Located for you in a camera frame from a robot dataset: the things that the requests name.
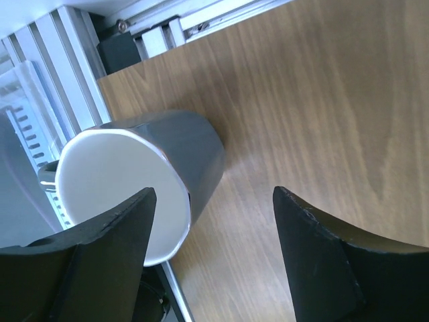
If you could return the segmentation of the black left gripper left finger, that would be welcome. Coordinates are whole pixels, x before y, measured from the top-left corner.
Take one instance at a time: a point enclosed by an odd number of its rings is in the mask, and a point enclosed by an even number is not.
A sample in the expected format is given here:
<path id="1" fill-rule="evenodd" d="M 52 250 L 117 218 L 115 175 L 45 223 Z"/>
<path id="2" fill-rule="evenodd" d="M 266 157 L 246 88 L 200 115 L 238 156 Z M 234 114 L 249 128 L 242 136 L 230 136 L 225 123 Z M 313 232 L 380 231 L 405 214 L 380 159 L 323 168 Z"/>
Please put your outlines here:
<path id="1" fill-rule="evenodd" d="M 2 321 L 153 321 L 140 288 L 154 221 L 152 188 L 27 246 L 1 249 Z"/>

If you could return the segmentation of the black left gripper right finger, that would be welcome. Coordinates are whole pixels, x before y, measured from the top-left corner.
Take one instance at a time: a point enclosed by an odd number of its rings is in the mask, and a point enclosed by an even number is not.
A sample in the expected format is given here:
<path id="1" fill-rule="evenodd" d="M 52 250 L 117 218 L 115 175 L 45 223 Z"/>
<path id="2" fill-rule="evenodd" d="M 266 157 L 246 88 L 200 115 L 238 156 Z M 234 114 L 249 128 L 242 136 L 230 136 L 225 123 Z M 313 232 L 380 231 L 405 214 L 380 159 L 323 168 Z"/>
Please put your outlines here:
<path id="1" fill-rule="evenodd" d="M 428 249 L 321 211 L 288 189 L 273 209 L 297 321 L 427 321 Z"/>

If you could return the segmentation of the grey mug white inside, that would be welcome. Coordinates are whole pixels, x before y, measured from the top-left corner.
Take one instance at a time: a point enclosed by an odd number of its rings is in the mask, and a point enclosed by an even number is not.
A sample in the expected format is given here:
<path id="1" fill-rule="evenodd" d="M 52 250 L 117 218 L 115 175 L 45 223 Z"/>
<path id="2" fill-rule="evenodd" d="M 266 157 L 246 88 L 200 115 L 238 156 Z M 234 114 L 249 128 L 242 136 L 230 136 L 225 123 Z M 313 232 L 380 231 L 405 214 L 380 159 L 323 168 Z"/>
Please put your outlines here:
<path id="1" fill-rule="evenodd" d="M 104 123 L 73 137 L 57 161 L 38 171 L 40 186 L 56 193 L 78 225 L 144 188 L 156 193 L 144 264 L 170 260 L 218 186 L 223 143 L 209 120 L 167 110 Z"/>

